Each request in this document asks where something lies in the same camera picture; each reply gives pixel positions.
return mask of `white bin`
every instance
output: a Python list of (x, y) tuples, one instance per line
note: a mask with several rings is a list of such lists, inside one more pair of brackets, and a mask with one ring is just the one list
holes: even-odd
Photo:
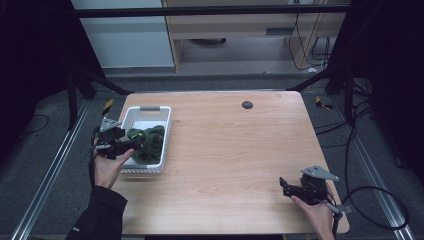
[(171, 108), (168, 106), (129, 107), (122, 123), (125, 133), (131, 128), (145, 130), (161, 125), (165, 128), (162, 153), (158, 164), (142, 165), (130, 158), (124, 163), (121, 173), (162, 173), (165, 169), (166, 150), (171, 130)]

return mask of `white wall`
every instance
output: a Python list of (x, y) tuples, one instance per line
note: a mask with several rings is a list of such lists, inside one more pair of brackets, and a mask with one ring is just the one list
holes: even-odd
[[(161, 0), (72, 0), (75, 9), (162, 7)], [(164, 17), (81, 18), (102, 68), (173, 67)]]

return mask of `green cloth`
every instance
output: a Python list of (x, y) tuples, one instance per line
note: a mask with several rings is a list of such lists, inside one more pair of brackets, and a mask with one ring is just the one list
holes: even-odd
[(132, 155), (134, 161), (142, 165), (158, 164), (162, 154), (164, 134), (165, 128), (160, 125), (146, 130), (135, 128), (128, 130), (127, 136), (131, 140), (145, 136), (143, 147)]

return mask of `black curtain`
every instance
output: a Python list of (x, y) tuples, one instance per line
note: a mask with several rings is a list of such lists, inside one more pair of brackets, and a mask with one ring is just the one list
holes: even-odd
[[(424, 1), (352, 3), (376, 8), (346, 16), (332, 53), (332, 58), (341, 57), (334, 64), (349, 66), (354, 77), (371, 81), (371, 104), (380, 126), (397, 157), (424, 184)], [(341, 67), (330, 78), (330, 92), (343, 87), (345, 70)]]
[[(68, 0), (0, 0), (0, 164), (31, 120), (38, 101), (67, 89), (70, 71), (104, 73), (77, 18), (52, 11), (74, 10)], [(86, 98), (94, 97), (90, 79), (76, 74)]]

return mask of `black jacket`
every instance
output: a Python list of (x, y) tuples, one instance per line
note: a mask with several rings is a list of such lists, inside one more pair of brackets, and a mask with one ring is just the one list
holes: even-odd
[(122, 215), (127, 200), (110, 189), (95, 186), (88, 208), (70, 230), (66, 240), (116, 240), (122, 235)]

